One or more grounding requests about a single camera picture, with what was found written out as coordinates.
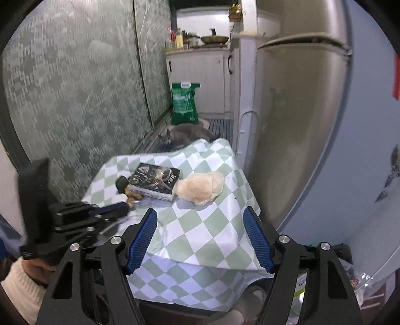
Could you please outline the left hand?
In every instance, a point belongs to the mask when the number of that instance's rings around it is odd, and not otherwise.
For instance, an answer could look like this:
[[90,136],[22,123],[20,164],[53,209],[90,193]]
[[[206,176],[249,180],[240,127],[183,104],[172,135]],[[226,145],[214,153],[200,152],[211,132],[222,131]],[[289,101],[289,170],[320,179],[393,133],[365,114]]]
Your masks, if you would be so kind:
[[22,267],[27,276],[42,287],[46,287],[57,267],[47,264],[43,259],[23,259]]

